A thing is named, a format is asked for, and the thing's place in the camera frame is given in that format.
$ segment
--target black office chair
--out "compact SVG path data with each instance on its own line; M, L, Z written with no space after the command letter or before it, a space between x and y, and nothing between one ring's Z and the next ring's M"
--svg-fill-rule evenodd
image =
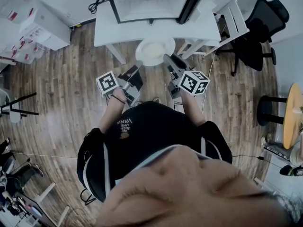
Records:
M276 65L276 53L271 48L271 53L263 53L261 43L271 41L271 36L285 29L286 22L289 20L289 14L286 8L279 0L258 0L250 17L245 21L250 30L247 34L231 41L232 50L219 50L221 52L235 53L235 68L232 72L234 77L237 73L239 59L245 65L262 71L263 58L272 58Z

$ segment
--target eyebrow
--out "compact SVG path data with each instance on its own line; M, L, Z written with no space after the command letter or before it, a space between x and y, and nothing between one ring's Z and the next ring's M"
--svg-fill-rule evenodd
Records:
M109 225L109 226L98 226L98 227L142 227L145 226L147 224L153 224L155 222L158 222L164 218L167 217L167 212L165 213L161 213L158 214L152 218L149 218L147 220L143 220L143 221L139 221L139 222L135 222L135 223L124 223L124 224L118 224L118 225Z

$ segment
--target table leg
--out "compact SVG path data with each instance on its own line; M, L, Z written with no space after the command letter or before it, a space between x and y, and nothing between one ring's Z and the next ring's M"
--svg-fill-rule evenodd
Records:
M182 59L186 60L192 54L194 54L197 50L199 50L203 45L205 45L209 40L197 40L191 47L185 51L182 55Z
M122 55L121 51L117 48L114 47L113 44L106 44L105 45L109 50L110 52L117 58L118 61L120 61L120 63L122 65L125 65L126 64L126 59L125 57Z
M283 117L279 117L279 116L275 116L275 115L271 115L271 114L267 114L267 113L265 113L265 114L261 113L259 115L259 117L262 117L266 121L279 123L279 124L283 124L283 121L284 121Z
M262 98L263 101L270 101L270 102L279 102L279 103L286 103L287 98L284 97L270 97L266 96Z

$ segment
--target white table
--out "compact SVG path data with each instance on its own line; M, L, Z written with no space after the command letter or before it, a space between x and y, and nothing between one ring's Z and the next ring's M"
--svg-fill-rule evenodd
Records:
M174 19L147 20L118 24L109 2L98 6L95 28L95 47L105 45L112 54L126 64L125 57L112 44L163 36L176 39L199 39L204 45L219 46L221 41L217 22L211 10L205 12L202 22L188 21L183 25Z

